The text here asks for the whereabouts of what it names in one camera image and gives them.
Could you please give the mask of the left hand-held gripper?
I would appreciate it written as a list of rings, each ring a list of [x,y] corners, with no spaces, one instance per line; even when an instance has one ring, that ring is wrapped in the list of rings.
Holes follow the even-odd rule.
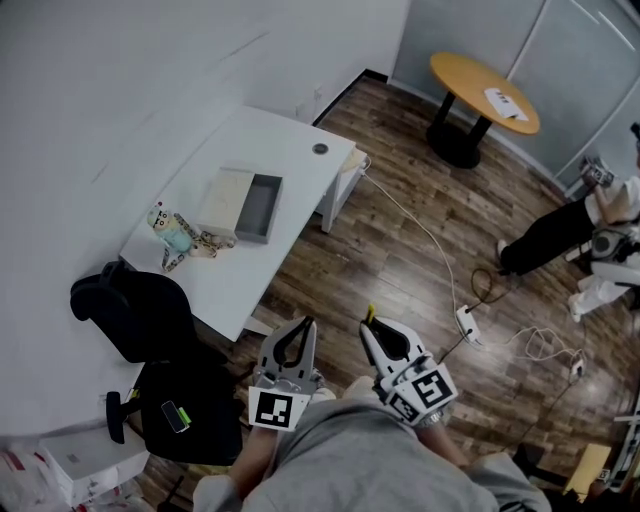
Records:
[[[259,370],[249,387],[249,423],[294,431],[318,389],[313,371],[317,325],[310,316],[294,319],[262,343]]]

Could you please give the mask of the beige storage box with drawer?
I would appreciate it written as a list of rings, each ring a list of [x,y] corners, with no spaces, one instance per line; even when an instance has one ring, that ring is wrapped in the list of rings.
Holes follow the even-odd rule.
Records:
[[[221,168],[201,203],[197,225],[214,236],[267,244],[282,186],[281,176]]]

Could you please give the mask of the person's right forearm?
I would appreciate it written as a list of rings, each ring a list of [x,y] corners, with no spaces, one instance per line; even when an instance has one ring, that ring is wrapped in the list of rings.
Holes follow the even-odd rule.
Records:
[[[415,428],[415,433],[423,446],[454,466],[463,469],[470,465],[470,460],[454,443],[441,421]]]

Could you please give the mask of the person's left forearm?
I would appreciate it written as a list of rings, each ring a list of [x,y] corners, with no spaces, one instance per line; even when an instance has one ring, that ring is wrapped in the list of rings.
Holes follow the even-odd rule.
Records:
[[[244,500],[262,481],[276,450],[278,432],[254,426],[228,476]]]

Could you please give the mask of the person's left leg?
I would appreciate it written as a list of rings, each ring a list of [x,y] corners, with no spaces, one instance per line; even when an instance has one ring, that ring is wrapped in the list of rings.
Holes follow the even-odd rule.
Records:
[[[312,371],[311,381],[315,385],[315,391],[310,399],[311,404],[336,399],[335,393],[327,386],[324,376],[317,368]]]

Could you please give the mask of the person's leg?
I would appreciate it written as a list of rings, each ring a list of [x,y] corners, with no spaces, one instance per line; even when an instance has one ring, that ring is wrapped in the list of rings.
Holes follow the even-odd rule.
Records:
[[[361,376],[349,385],[343,392],[342,398],[378,401],[379,397],[373,389],[374,384],[374,379],[370,376]]]
[[[312,371],[311,381],[315,385],[315,391],[310,399],[311,404],[336,399],[335,393],[327,386],[324,376],[317,368]]]

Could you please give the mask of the person's right leg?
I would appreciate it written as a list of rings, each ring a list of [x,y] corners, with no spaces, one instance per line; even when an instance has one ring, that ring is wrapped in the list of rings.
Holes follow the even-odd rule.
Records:
[[[374,379],[370,376],[361,376],[349,385],[343,392],[342,398],[378,401],[379,397],[373,389],[374,384]]]

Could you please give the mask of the white desk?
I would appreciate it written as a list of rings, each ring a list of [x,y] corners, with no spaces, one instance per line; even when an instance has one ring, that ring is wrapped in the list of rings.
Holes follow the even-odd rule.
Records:
[[[316,143],[329,151],[314,154]],[[253,321],[254,310],[354,147],[341,136],[242,106],[187,158],[157,199],[189,223],[221,168],[283,178],[267,244],[239,241],[214,258],[188,257],[169,272],[198,319],[230,341],[244,329],[266,332]]]

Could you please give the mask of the person's grey sweatshirt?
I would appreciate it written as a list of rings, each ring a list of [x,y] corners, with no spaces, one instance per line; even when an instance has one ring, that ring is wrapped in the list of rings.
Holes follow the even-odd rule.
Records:
[[[194,512],[552,512],[507,454],[458,468],[370,400],[310,405],[295,431],[278,433],[244,500],[228,472],[199,481]]]

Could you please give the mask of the black office chair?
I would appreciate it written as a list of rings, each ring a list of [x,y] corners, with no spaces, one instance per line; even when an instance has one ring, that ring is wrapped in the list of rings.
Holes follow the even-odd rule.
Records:
[[[92,321],[129,363],[142,371],[136,396],[106,396],[111,439],[125,442],[124,423],[139,413],[142,438],[151,454],[180,463],[229,466],[242,449],[236,380],[226,357],[202,343],[186,294],[166,276],[129,270],[121,261],[76,281],[70,308],[80,321]],[[192,422],[174,433],[161,405],[173,401]]]

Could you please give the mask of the black metal rack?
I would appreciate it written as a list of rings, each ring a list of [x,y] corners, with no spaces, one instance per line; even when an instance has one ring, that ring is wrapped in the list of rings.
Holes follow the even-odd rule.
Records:
[[[157,512],[194,512],[195,485],[196,482],[192,477],[180,476],[157,506]]]

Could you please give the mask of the beige cloth bundle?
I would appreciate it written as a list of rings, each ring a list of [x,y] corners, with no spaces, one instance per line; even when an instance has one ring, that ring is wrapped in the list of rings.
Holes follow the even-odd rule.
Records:
[[[342,174],[356,172],[363,174],[371,164],[370,157],[358,148],[354,148],[345,163],[342,165],[340,172]]]

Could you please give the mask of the white paper sheet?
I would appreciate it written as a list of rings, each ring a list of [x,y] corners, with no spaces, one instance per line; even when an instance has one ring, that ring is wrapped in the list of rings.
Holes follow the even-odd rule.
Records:
[[[488,88],[484,90],[484,95],[489,104],[504,119],[514,119],[518,121],[528,121],[528,116],[510,97],[505,95],[499,88]]]

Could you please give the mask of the round wooden table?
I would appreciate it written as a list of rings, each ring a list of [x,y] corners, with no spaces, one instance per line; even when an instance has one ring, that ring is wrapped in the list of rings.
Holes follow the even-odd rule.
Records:
[[[479,144],[494,124],[520,135],[531,136],[539,132],[539,116],[526,96],[488,66],[459,54],[438,52],[431,56],[430,68],[447,94],[427,128],[426,138],[436,155],[446,163],[460,169],[475,168],[480,161]],[[499,88],[510,96],[529,120],[502,118],[484,95],[488,88]],[[476,123],[468,132],[447,121],[447,115],[457,100],[478,114]]]

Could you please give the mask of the pile of plastic bags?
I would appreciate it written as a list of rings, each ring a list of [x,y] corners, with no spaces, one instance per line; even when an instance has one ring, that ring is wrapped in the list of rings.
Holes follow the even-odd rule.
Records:
[[[37,453],[0,450],[0,512],[156,512],[135,481],[70,505],[53,470]]]

